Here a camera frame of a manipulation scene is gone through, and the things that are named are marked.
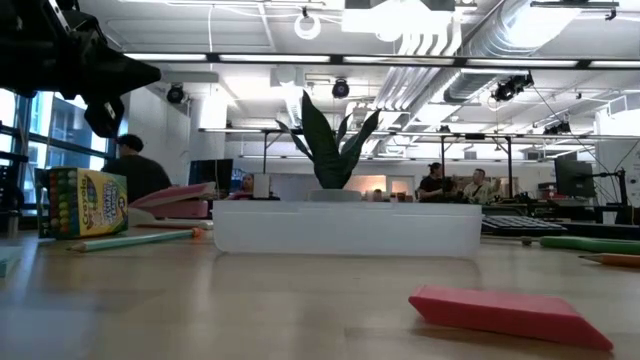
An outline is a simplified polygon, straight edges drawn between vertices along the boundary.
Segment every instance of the wooden table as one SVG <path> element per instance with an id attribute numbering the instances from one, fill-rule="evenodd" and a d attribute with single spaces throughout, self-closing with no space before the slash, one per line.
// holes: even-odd
<path id="1" fill-rule="evenodd" d="M 561 296 L 617 359 L 640 357 L 640 273 L 535 244 L 485 240 L 476 261 L 221 255 L 211 239 L 90 254 L 24 244 L 0 281 L 3 360 L 612 358 L 429 326 L 407 302 L 421 284 Z"/>

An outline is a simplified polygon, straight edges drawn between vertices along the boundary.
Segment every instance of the crayon box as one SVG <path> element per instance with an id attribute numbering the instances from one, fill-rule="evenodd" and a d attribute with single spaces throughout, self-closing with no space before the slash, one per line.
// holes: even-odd
<path id="1" fill-rule="evenodd" d="M 127 230 L 124 176 L 56 167 L 43 172 L 41 181 L 49 199 L 48 216 L 40 219 L 41 237 L 73 239 Z"/>

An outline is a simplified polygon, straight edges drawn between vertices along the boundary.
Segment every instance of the keyboard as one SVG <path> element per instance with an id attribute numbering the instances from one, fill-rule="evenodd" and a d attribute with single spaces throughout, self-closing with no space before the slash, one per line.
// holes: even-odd
<path id="1" fill-rule="evenodd" d="M 482 232 L 497 236 L 552 236 L 562 235 L 563 226 L 526 216 L 485 216 Z"/>

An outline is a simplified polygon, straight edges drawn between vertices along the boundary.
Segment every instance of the man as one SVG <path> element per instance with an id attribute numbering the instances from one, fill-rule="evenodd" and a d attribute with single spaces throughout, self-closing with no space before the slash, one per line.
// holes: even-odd
<path id="1" fill-rule="evenodd" d="M 420 182 L 417 196 L 420 202 L 436 202 L 442 194 L 442 165 L 435 162 L 429 165 L 429 176 Z"/>
<path id="2" fill-rule="evenodd" d="M 497 179 L 493 185 L 485 181 L 485 171 L 476 169 L 473 172 L 473 182 L 464 188 L 464 196 L 472 204 L 488 204 L 500 191 L 501 181 Z"/>
<path id="3" fill-rule="evenodd" d="M 138 155 L 142 140 L 131 134 L 117 140 L 119 158 L 109 161 L 103 172 L 127 177 L 127 198 L 132 203 L 141 197 L 171 187 L 171 180 L 157 162 Z"/>

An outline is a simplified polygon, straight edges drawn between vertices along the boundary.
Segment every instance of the colored pencil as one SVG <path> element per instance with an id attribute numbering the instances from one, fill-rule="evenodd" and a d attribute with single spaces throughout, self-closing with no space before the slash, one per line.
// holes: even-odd
<path id="1" fill-rule="evenodd" d="M 139 244 L 147 244 L 152 242 L 159 242 L 165 240 L 175 240 L 185 237 L 200 237 L 203 231 L 198 228 L 190 230 L 164 232 L 159 234 L 140 235 L 140 236 L 125 236 L 114 239 L 105 240 L 93 240 L 83 241 L 79 244 L 73 245 L 69 250 L 78 252 L 90 252 L 104 249 L 111 249 L 116 247 L 133 246 Z"/>
<path id="2" fill-rule="evenodd" d="M 582 255 L 581 259 L 595 261 L 603 265 L 637 267 L 640 268 L 640 256 L 621 254 Z"/>

